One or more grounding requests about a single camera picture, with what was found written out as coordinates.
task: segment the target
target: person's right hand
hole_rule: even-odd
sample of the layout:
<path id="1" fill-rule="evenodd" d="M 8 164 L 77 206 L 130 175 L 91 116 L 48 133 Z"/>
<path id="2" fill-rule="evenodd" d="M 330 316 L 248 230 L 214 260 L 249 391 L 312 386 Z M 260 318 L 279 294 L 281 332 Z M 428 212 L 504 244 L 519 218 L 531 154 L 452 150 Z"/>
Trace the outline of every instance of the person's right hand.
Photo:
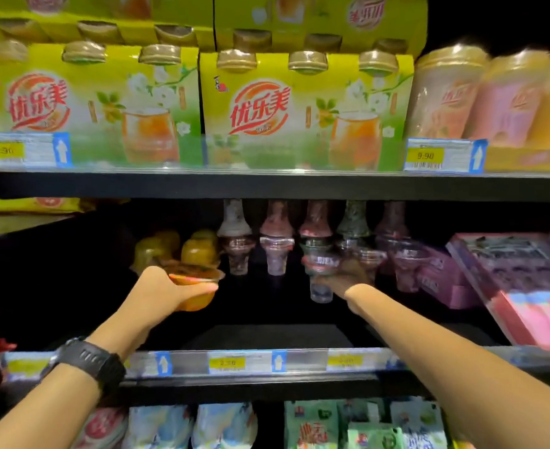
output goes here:
<path id="1" fill-rule="evenodd" d="M 361 267 L 360 262 L 354 258 L 348 258 L 343 260 L 339 265 L 339 270 L 333 275 L 319 276 L 317 282 L 323 285 L 327 285 L 333 293 L 340 298 L 348 301 L 350 310 L 355 314 L 358 313 L 357 308 L 346 296 L 347 290 L 354 285 L 367 284 L 373 286 L 371 280 L 368 278 L 366 271 Z"/>

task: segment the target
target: pink box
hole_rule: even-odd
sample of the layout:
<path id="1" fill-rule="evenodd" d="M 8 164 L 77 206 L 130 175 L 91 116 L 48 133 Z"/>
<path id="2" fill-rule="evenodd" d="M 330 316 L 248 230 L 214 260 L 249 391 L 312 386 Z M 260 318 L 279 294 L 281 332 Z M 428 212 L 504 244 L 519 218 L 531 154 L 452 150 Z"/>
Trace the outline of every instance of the pink box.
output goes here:
<path id="1" fill-rule="evenodd" d="M 550 350 L 546 234 L 455 234 L 447 249 L 515 345 Z"/>
<path id="2" fill-rule="evenodd" d="M 418 272 L 420 288 L 450 309 L 480 307 L 482 302 L 456 261 L 442 250 L 426 248 L 431 261 Z"/>

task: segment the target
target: orange jelly cup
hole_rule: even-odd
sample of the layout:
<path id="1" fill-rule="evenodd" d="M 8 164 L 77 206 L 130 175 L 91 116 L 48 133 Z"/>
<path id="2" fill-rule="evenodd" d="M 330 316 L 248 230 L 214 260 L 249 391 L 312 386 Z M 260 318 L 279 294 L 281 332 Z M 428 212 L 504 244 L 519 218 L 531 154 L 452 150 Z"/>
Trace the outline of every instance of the orange jelly cup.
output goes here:
<path id="1" fill-rule="evenodd" d="M 201 284 L 203 282 L 218 283 L 225 273 L 219 269 L 207 268 L 205 266 L 198 266 L 196 264 L 187 263 L 175 263 L 169 262 L 169 265 L 165 267 L 169 278 L 176 285 L 194 285 Z M 190 299 L 182 302 L 177 310 L 184 312 L 195 312 L 197 310 L 204 309 L 214 298 L 214 292 L 204 293 L 199 296 L 191 297 Z"/>

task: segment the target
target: black wristwatch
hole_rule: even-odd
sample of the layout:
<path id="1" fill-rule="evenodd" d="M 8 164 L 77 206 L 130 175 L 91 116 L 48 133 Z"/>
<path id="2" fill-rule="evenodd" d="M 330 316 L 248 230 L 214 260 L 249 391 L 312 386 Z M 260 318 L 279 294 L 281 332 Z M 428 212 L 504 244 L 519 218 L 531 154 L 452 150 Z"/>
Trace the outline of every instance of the black wristwatch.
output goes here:
<path id="1" fill-rule="evenodd" d="M 109 353 L 84 339 L 85 337 L 70 339 L 59 347 L 46 368 L 42 370 L 40 378 L 46 377 L 57 364 L 68 364 L 83 370 L 98 381 L 103 396 L 107 396 L 119 387 L 125 376 L 125 367 L 118 355 Z"/>

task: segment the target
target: yellow price label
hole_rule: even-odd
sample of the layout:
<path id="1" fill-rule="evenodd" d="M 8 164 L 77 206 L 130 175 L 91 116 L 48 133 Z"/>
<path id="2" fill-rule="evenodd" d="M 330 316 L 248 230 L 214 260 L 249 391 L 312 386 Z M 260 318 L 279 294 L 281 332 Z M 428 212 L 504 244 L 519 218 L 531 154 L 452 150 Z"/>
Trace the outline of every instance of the yellow price label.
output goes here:
<path id="1" fill-rule="evenodd" d="M 22 374 L 25 377 L 35 377 L 49 363 L 49 359 L 13 359 L 7 362 L 7 371 L 10 374 Z"/>
<path id="2" fill-rule="evenodd" d="M 327 364 L 331 367 L 361 367 L 363 355 L 329 355 Z"/>
<path id="3" fill-rule="evenodd" d="M 408 148 L 406 163 L 443 164 L 443 148 Z"/>
<path id="4" fill-rule="evenodd" d="M 215 370 L 244 370 L 246 368 L 246 358 L 238 357 L 216 357 L 208 361 L 208 367 Z"/>
<path id="5" fill-rule="evenodd" d="M 0 160 L 25 159 L 25 145 L 19 142 L 0 142 Z"/>

